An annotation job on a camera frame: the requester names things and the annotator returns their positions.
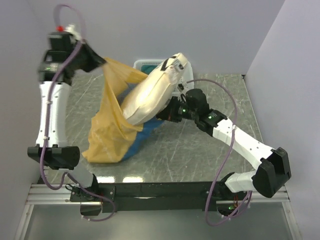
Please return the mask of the cream pillow with bear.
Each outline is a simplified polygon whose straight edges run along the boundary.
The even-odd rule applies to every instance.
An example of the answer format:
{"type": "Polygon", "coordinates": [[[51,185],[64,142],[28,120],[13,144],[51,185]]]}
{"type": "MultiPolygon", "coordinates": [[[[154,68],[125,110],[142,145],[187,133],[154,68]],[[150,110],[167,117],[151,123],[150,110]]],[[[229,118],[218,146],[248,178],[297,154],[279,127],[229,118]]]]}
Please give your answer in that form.
{"type": "Polygon", "coordinates": [[[131,125],[141,125],[162,111],[173,96],[188,59],[181,52],[162,61],[124,98],[120,108],[131,125]]]}

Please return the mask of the blue yellow Pikachu pillowcase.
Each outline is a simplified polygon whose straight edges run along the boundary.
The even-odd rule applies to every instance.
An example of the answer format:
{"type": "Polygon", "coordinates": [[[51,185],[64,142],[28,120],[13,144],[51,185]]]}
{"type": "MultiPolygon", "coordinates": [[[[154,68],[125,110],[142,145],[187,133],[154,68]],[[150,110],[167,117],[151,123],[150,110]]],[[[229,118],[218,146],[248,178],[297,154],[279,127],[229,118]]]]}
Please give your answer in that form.
{"type": "Polygon", "coordinates": [[[111,58],[102,66],[104,90],[99,111],[91,119],[89,147],[82,153],[89,163],[118,163],[138,153],[142,143],[163,121],[152,118],[142,125],[129,124],[120,103],[147,75],[111,58]]]}

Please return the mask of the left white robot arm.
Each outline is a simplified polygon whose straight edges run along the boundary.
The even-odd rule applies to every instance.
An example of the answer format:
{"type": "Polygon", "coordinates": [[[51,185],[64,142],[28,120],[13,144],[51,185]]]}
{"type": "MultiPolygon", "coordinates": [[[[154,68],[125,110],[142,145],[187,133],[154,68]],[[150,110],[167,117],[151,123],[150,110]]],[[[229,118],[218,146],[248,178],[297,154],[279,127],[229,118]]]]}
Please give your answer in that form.
{"type": "Polygon", "coordinates": [[[89,73],[106,61],[70,26],[50,33],[48,40],[50,48],[38,68],[40,127],[35,146],[27,149],[27,155],[39,163],[41,178],[50,189],[59,190],[63,184],[51,185],[45,175],[45,167],[63,170],[62,175],[68,176],[88,201],[94,201],[100,195],[97,178],[79,164],[80,149],[68,144],[65,120],[76,71],[89,73]]]}

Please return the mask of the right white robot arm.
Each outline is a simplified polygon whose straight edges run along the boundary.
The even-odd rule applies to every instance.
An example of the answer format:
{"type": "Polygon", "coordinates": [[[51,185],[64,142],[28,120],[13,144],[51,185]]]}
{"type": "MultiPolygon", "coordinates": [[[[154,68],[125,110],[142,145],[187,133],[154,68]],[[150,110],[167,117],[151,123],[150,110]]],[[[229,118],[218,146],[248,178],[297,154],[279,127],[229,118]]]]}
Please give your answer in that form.
{"type": "Polygon", "coordinates": [[[182,100],[172,97],[156,117],[175,123],[194,121],[198,129],[231,146],[251,164],[253,171],[230,173],[219,182],[219,193],[226,200],[246,191],[272,198],[292,176],[285,149],[267,146],[238,128],[223,113],[210,108],[206,95],[198,88],[188,90],[182,100]]]}

